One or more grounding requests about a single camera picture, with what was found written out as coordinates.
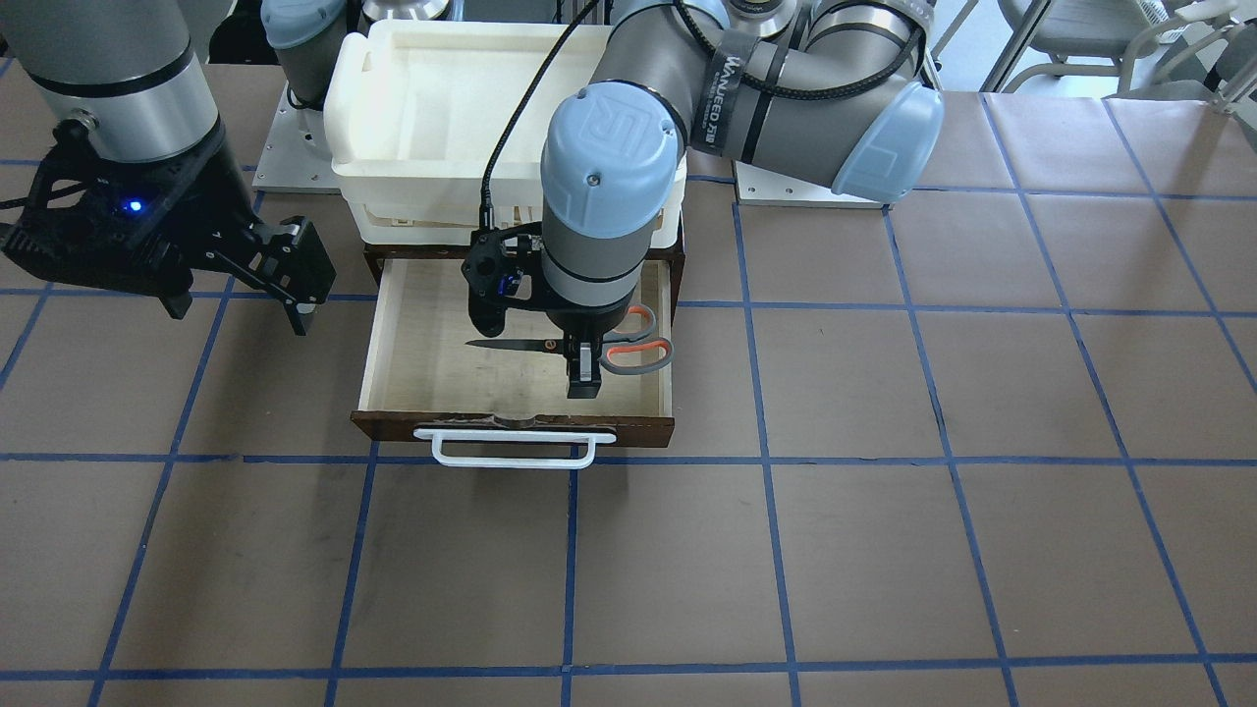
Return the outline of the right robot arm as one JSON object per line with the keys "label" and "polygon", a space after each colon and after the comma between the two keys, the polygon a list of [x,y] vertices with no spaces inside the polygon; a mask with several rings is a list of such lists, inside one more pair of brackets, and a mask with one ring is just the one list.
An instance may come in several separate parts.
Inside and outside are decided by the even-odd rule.
{"label": "right robot arm", "polygon": [[305,335],[336,269],[309,219],[251,206],[173,1],[5,1],[3,35],[57,118],[3,254],[36,278],[160,299],[184,318],[194,272],[234,276]]}

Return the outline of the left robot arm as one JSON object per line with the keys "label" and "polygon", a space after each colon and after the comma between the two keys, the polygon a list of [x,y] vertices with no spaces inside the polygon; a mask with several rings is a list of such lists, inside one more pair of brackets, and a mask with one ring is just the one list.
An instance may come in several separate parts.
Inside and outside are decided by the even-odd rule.
{"label": "left robot arm", "polygon": [[549,121],[541,219],[480,226],[463,264],[481,348],[559,353],[569,398],[672,362],[634,287],[688,148],[894,204],[944,102],[921,81],[930,1],[817,1],[799,44],[733,26],[749,1],[628,1],[588,86]]}

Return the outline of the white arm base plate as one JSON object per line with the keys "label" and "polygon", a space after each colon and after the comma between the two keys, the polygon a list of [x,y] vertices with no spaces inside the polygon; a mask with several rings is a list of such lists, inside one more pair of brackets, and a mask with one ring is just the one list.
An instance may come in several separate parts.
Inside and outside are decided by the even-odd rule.
{"label": "white arm base plate", "polygon": [[836,195],[830,187],[817,187],[781,174],[733,161],[738,201],[740,205],[773,208],[881,209],[882,203],[870,198]]}

